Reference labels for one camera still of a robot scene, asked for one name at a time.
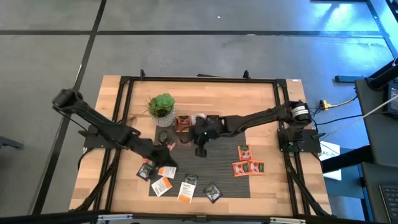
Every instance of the wooden table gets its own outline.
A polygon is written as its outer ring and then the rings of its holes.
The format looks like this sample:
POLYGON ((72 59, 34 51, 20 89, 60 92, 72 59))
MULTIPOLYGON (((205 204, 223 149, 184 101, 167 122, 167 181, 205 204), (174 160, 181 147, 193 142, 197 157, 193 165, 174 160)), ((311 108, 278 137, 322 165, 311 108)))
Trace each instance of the wooden table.
MULTIPOLYGON (((120 76, 104 76, 95 110, 111 119, 120 76)), ((290 100, 305 101, 300 80, 287 80, 290 100)), ((280 89, 281 102, 283 94, 280 89)), ((177 115, 194 113, 220 116, 247 115, 275 106, 271 84, 265 83, 210 83, 210 82, 145 82, 135 81, 129 115, 136 116, 131 124, 142 138, 155 136, 155 124, 145 112, 149 96, 170 93, 175 98, 177 115)), ((282 153, 279 151, 277 122, 250 128, 245 132, 246 142, 252 146, 254 158, 265 163, 265 175, 249 177, 251 198, 220 198, 212 204, 208 198, 194 197, 191 204, 177 201, 176 197, 150 197, 149 182, 136 176, 142 165, 142 157, 122 150, 112 201, 112 212, 171 213, 207 215, 279 215, 291 216, 287 175, 282 153)), ((305 183, 324 210, 331 213, 325 182, 319 160, 311 153, 301 153, 305 183)), ((97 184, 104 149, 94 149, 82 160, 73 192, 70 208, 79 206, 97 184)), ((104 208, 104 188, 101 206, 104 208)), ((299 188, 295 186, 298 209, 303 213, 299 188)))

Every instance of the desk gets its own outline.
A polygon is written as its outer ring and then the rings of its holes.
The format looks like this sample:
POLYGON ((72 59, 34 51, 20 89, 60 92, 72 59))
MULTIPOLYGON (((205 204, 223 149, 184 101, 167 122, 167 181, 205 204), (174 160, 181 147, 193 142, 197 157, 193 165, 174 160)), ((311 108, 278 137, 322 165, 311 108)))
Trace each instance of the desk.
MULTIPOLYGON (((120 76, 104 76, 95 110, 112 117, 120 76)), ((287 80, 290 100, 305 96, 300 80, 287 80)), ((156 82, 134 81, 129 115, 137 119, 131 125, 142 138, 154 139, 155 124, 145 112, 149 96, 170 93, 175 98, 177 115, 205 113, 221 116, 247 115, 275 106, 273 87, 265 83, 156 82)), ((283 94, 280 89, 281 102, 283 94)), ((114 189, 112 212, 207 214, 207 215, 280 215, 291 216, 292 208, 284 159, 279 151, 276 122, 248 129, 246 142, 252 145, 254 158, 265 162, 265 175, 250 176, 251 198, 220 198, 212 204, 208 198, 194 197, 190 205, 175 197, 150 197, 149 182, 136 176, 142 157, 122 150, 114 189)), ((100 175, 104 150, 94 149, 82 160, 70 208, 79 206, 94 188, 100 175)), ((301 153, 305 183, 317 202, 331 212, 319 160, 310 153, 301 153)), ((104 208, 105 186, 100 208, 104 208)), ((295 188, 298 209, 303 213, 298 187, 295 188)))
MULTIPOLYGON (((384 103, 383 91, 371 90, 366 80, 355 81, 362 114, 384 103)), ((398 167, 397 144, 398 120, 383 114, 374 114, 364 119, 369 145, 322 162, 323 171, 330 172, 361 162, 374 162, 384 166, 398 167)))
POLYGON ((374 222, 389 223, 387 210, 381 197, 379 185, 397 185, 398 168, 380 166, 368 162, 361 164, 364 187, 366 187, 374 222))

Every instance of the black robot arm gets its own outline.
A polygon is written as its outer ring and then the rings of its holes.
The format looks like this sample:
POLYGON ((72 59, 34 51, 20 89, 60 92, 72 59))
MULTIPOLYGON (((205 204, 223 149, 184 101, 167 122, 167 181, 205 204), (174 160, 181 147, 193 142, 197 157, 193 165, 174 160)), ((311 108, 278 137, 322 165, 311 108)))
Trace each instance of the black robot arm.
POLYGON ((141 139, 139 137, 141 133, 138 130, 125 124, 114 123, 105 118, 83 101, 83 97, 78 91, 71 89, 61 90, 52 103, 53 109, 59 113, 63 115, 76 114, 95 126, 98 134, 115 146, 128 148, 142 157, 154 161, 158 167, 178 167, 177 163, 171 158, 167 145, 160 144, 155 146, 151 139, 141 139))
POLYGON ((194 126, 190 128, 190 138, 198 145, 195 154, 206 157, 204 145, 210 139, 219 137, 234 137, 243 133, 247 128, 283 121, 289 125, 287 138, 296 143, 302 138, 304 127, 312 122, 308 105, 301 101, 288 101, 283 105, 246 116, 220 116, 218 118, 196 117, 194 126))

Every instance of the metal bracket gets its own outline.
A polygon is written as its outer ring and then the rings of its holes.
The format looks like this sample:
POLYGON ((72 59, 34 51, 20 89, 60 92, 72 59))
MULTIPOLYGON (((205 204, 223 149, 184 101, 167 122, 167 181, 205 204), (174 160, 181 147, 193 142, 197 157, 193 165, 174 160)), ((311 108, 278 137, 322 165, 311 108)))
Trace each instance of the metal bracket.
POLYGON ((98 215, 98 221, 108 221, 108 220, 126 220, 132 219, 132 214, 122 214, 122 215, 98 215))
POLYGON ((139 73, 139 79, 140 80, 144 80, 144 76, 145 76, 145 72, 143 69, 141 69, 140 73, 139 73))
POLYGON ((318 139, 312 139, 311 136, 316 135, 317 131, 312 129, 304 129, 303 141, 298 144, 299 147, 289 144, 286 129, 278 129, 279 149, 282 152, 321 152, 321 146, 318 139))
POLYGON ((201 74, 201 73, 199 73, 199 74, 197 75, 197 77, 218 77, 218 76, 215 76, 215 75, 206 75, 206 74, 201 74))
POLYGON ((277 78, 275 81, 282 87, 282 88, 287 88, 287 83, 286 79, 284 78, 277 78))
POLYGON ((130 81, 130 77, 129 76, 122 76, 121 78, 120 78, 120 84, 121 85, 124 85, 124 84, 126 84, 127 82, 129 82, 130 81))
POLYGON ((206 223, 208 222, 206 215, 197 215, 197 223, 206 223))
POLYGON ((119 146, 107 141, 104 137, 98 134, 96 127, 88 126, 88 131, 79 131, 81 135, 86 137, 83 147, 86 148, 104 148, 104 149, 115 149, 119 146))
POLYGON ((244 71, 244 73, 243 73, 243 78, 245 78, 245 79, 247 79, 247 80, 251 79, 251 78, 250 78, 250 75, 249 75, 249 71, 247 71, 247 70, 244 71))
POLYGON ((295 218, 274 218, 271 217, 270 223, 281 223, 281 224, 305 224, 305 220, 299 220, 295 218))

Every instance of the black floor stripe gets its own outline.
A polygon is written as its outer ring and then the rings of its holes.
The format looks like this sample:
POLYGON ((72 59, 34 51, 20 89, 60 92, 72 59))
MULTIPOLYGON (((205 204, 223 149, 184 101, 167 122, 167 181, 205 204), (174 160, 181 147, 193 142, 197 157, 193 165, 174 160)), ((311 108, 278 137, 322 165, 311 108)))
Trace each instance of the black floor stripe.
MULTIPOLYGON (((106 0, 102 0, 101 4, 99 5, 99 9, 98 9, 98 13, 97 13, 97 16, 95 19, 93 30, 91 31, 90 38, 88 39, 85 53, 83 54, 83 59, 81 60, 81 65, 80 65, 80 69, 78 71, 78 75, 75 80, 75 84, 73 85, 73 89, 75 89, 75 90, 80 89, 81 81, 83 80, 83 76, 86 71, 88 59, 90 57, 90 53, 93 48, 93 44, 94 44, 94 40, 95 40, 95 32, 98 30, 98 26, 101 22, 101 18, 104 13, 105 5, 106 5, 106 0)), ((47 193, 50 188, 51 180, 52 180, 53 174, 55 172, 55 168, 57 167, 57 162, 58 162, 58 158, 61 153, 62 144, 63 144, 63 142, 65 140, 65 136, 67 134, 68 125, 69 125, 69 119, 66 119, 65 117, 63 117, 60 128, 58 130, 57 137, 54 140, 50 160, 49 160, 47 169, 45 171, 45 175, 44 175, 43 181, 41 183, 40 190, 37 195, 35 205, 33 207, 33 211, 32 211, 33 215, 38 215, 42 212, 42 209, 43 209, 43 206, 45 203, 45 198, 47 197, 47 193)))
POLYGON ((270 30, 100 30, 96 35, 293 35, 293 36, 388 36, 380 31, 270 31, 270 30))
MULTIPOLYGON (((379 15, 377 14, 375 8, 373 7, 372 2, 370 0, 367 0, 366 1, 366 5, 368 6, 369 10, 371 11, 373 19, 374 19, 377 27, 379 28, 379 30, 382 33, 386 34, 387 33, 386 29, 384 28, 382 22, 380 21, 379 15)), ((384 36, 384 40, 386 41, 386 44, 387 44, 389 50, 391 51, 392 56, 394 58, 397 58, 398 57, 398 52, 395 49, 394 45, 392 44, 390 37, 388 35, 384 36)))
POLYGON ((0 30, 0 35, 91 35, 91 30, 0 30))

